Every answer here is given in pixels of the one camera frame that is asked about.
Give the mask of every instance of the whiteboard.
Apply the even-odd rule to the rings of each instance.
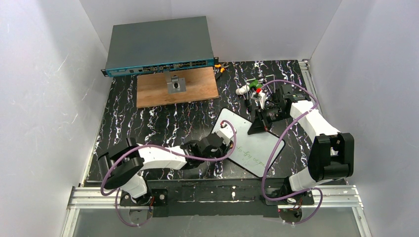
[[[221,128],[220,123],[223,120],[229,121],[237,132],[237,141],[235,141],[236,149],[229,157],[230,160],[253,175],[259,178],[262,177],[269,156],[271,155],[275,144],[278,142],[279,137],[270,132],[248,135],[248,129],[251,126],[251,122],[228,108],[223,108],[221,110],[211,133],[218,131]],[[284,148],[284,145],[285,142],[282,140],[269,166],[273,164],[282,148]]]

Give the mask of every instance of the silver metal frame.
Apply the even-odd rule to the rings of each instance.
[[[314,89],[313,80],[309,71],[308,60],[299,61],[301,72],[303,74],[304,81],[306,83],[307,89],[316,96],[316,91]],[[83,180],[81,181],[84,184],[84,181],[87,177],[88,168],[90,167],[91,159],[84,171]],[[354,218],[356,220],[359,233],[361,237],[370,237],[371,232],[368,227],[367,220],[364,215],[364,205],[362,204],[361,198],[359,196],[358,190],[355,185],[321,185],[318,186],[323,193],[323,203],[320,208],[339,208],[339,207],[351,207],[354,213]],[[303,205],[302,209],[315,208],[320,201],[320,192],[317,190],[312,191],[314,205]],[[67,217],[62,231],[62,237],[71,237],[74,234],[76,227],[77,219],[79,216],[80,209],[109,209],[115,208],[115,193],[104,197],[100,193],[100,188],[73,188],[70,200],[67,207]],[[148,209],[145,206],[139,207],[121,207],[119,208],[129,208],[129,209]],[[291,205],[278,205],[278,209],[290,209],[293,208]]]

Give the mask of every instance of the table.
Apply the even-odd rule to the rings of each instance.
[[[192,139],[207,136],[221,109],[226,107],[252,120],[247,113],[242,97],[235,90],[246,79],[274,74],[276,79],[293,81],[305,87],[298,61],[249,61],[229,62],[228,71],[217,81],[218,99],[179,103],[137,109],[136,77],[113,78],[105,107],[96,147],[85,185],[97,186],[102,178],[97,157],[110,146],[124,138],[134,137],[138,143],[161,146],[177,146]],[[272,132],[280,135],[291,118],[273,124]],[[285,147],[275,160],[268,177],[287,177],[307,164],[311,141],[297,124],[285,136]],[[209,178],[254,178],[246,170],[229,160],[205,162],[191,170],[154,169],[142,174],[147,180],[209,179]]]

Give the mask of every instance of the pliers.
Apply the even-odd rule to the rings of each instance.
[[[221,77],[222,73],[226,70],[226,68],[228,68],[228,66],[229,65],[227,65],[227,63],[214,65],[215,68],[220,68],[220,71],[215,74],[215,80],[218,80]]]

